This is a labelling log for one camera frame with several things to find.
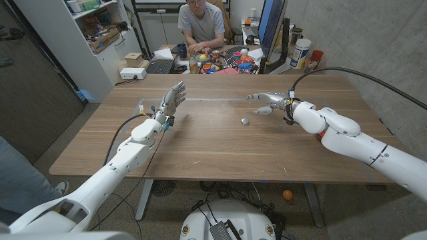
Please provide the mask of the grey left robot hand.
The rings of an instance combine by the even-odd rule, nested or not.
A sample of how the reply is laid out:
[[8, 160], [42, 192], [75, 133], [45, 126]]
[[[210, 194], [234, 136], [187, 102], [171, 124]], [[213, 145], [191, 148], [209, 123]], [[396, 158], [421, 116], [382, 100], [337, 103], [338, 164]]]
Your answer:
[[174, 115], [177, 107], [185, 100], [185, 96], [185, 84], [183, 81], [180, 81], [163, 96], [153, 115], [153, 119], [164, 124], [167, 117]]

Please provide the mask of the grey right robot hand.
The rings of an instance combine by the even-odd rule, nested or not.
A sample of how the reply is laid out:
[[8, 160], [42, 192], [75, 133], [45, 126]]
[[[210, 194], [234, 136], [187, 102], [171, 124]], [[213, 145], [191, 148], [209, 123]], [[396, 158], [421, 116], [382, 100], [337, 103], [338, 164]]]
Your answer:
[[254, 114], [256, 115], [269, 115], [274, 109], [279, 109], [284, 111], [287, 115], [292, 116], [292, 104], [290, 103], [290, 99], [287, 98], [284, 93], [252, 93], [251, 95], [248, 95], [246, 99], [256, 99], [268, 104], [267, 106], [254, 110]]

